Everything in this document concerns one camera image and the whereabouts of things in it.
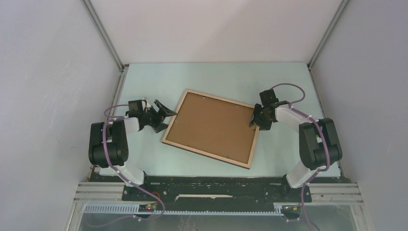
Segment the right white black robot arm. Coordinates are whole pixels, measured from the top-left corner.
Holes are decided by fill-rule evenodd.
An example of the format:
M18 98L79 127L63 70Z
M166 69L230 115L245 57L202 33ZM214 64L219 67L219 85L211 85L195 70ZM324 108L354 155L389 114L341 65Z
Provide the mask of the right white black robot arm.
M259 94L261 103L253 110L250 125L260 130L270 130L273 123L284 123L298 133L300 161L284 177L280 196L292 201L299 195L300 187L308 184L320 172L341 160L343 152L335 123L330 118L316 120L294 108L288 101L280 101L273 89Z

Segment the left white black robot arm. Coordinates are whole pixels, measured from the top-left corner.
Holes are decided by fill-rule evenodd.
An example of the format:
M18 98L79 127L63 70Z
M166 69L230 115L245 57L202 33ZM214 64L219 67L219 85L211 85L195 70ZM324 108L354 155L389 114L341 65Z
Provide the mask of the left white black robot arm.
M167 117L176 116L158 100L154 109L145 99L129 101L124 116L108 116L106 122L92 123L90 126L88 157L92 165L113 171L140 200L151 197L152 187L144 182L146 173L129 162L128 135L140 132L150 126L155 133L168 128Z

